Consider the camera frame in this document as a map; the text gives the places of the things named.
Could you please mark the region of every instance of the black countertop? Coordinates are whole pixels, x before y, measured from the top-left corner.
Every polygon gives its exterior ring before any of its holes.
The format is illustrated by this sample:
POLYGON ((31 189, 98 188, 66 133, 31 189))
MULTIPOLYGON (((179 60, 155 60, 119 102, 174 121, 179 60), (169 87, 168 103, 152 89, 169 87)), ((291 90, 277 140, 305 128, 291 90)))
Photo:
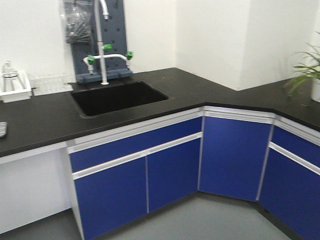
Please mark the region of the black countertop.
MULTIPOLYGON (((169 95, 169 99, 93 118, 80 117, 69 92, 1 102, 0 122, 8 122, 8 127, 7 135, 0 138, 0 157, 205 105, 272 112, 320 131, 320 103, 310 105, 308 84, 302 89, 305 94, 296 93, 293 97, 288 97, 282 89, 284 81, 235 91, 180 69, 169 68, 111 80, 108 87, 137 81, 154 86, 169 95)), ((98 83, 84 86, 75 83, 73 86, 74 89, 101 87, 98 83)))

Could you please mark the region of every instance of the pipe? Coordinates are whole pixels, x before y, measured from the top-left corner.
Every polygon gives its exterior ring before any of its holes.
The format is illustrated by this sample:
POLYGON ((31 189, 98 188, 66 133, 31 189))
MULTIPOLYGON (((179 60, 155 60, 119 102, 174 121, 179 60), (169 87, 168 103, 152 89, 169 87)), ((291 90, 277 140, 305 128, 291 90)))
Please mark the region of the pipe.
MULTIPOLYGON (((94 57, 94 59, 100 59, 101 60, 101 56, 99 55, 99 56, 93 56, 94 57)), ((102 58, 103 58, 103 61, 104 61, 104 59, 109 59, 109 58, 120 58, 120 59, 123 59, 123 60, 125 60, 125 64, 127 65, 127 66, 129 66, 129 60, 125 57, 125 56, 123 56, 123 55, 121 55, 121 54, 108 54, 108 55, 103 55, 102 56, 102 58)), ((87 67, 88 67, 88 71, 89 71, 89 73, 92 75, 93 73, 94 73, 94 66, 93 65, 91 65, 91 64, 89 64, 89 62, 88 62, 88 57, 85 57, 84 59, 83 59, 83 62, 87 65, 87 67)))
MULTIPOLYGON (((101 31, 101 23, 100 23, 100 13, 99 13, 99 3, 98 0, 94 1, 94 17, 95 17, 95 27, 96 27, 96 37, 97 37, 97 47, 100 55, 100 68, 101 68, 101 76, 102 76, 102 85, 107 85, 107 71, 106 71, 106 61, 104 56, 103 50, 103 40, 102 40, 102 31, 101 31)), ((107 20, 109 17, 108 8, 106 4, 106 0, 100 0, 100 4, 102 6, 102 13, 104 19, 107 20)))

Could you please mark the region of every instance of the plastic bag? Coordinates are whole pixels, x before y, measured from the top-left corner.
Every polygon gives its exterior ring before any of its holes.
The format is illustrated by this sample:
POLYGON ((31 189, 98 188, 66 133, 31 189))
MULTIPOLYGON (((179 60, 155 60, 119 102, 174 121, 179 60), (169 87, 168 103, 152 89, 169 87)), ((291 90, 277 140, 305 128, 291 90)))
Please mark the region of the plastic bag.
POLYGON ((92 2, 74 0, 64 2, 65 40, 68 44, 91 43, 92 2))

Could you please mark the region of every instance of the plant pot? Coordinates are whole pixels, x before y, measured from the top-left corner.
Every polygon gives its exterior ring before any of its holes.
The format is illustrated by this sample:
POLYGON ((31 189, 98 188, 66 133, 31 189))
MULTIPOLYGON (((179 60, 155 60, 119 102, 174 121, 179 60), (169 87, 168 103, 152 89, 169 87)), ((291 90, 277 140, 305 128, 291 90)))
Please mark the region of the plant pot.
POLYGON ((320 103, 320 79, 312 79, 311 99, 320 103))

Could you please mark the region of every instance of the faucet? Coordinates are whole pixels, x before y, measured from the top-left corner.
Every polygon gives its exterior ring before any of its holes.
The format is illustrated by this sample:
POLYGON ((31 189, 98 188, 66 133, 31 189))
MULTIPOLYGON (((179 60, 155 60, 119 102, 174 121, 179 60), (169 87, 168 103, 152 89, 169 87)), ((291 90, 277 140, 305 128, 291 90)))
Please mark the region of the faucet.
MULTIPOLYGON (((107 81, 107 71, 106 71, 106 62, 104 58, 104 43, 102 40, 102 31, 101 31, 101 23, 100 23, 100 13, 99 13, 99 3, 98 0, 94 0, 94 17, 95 17, 95 26, 96 26, 96 37, 97 37, 97 47, 100 56, 100 68, 101 68, 101 76, 102 76, 102 85, 107 85, 109 82, 107 81)), ((109 13, 108 7, 106 4, 106 0, 100 0, 100 4, 102 7, 102 14, 105 20, 108 20, 109 13)))
MULTIPOLYGON (((129 66, 129 60, 131 60, 134 56, 132 51, 128 51, 126 55, 121 54, 108 54, 104 55, 104 51, 108 51, 112 49, 111 44, 104 45, 102 39, 102 31, 101 31, 101 23, 100 23, 100 13, 99 13, 99 3, 98 0, 94 0, 94 16, 95 16, 95 26, 96 26, 96 35, 97 35, 97 47, 99 51, 98 56, 88 55, 83 59, 83 62, 87 65, 89 73, 92 75, 94 73, 93 64, 97 59, 100 59, 100 68, 101 68, 101 76, 102 76, 102 85, 109 84, 107 80, 107 71, 106 71, 106 61, 108 58, 120 58, 125 61, 126 65, 129 66)), ((100 4, 102 6, 102 14, 105 20, 109 18, 108 8, 106 4, 106 0, 100 0, 100 4)))

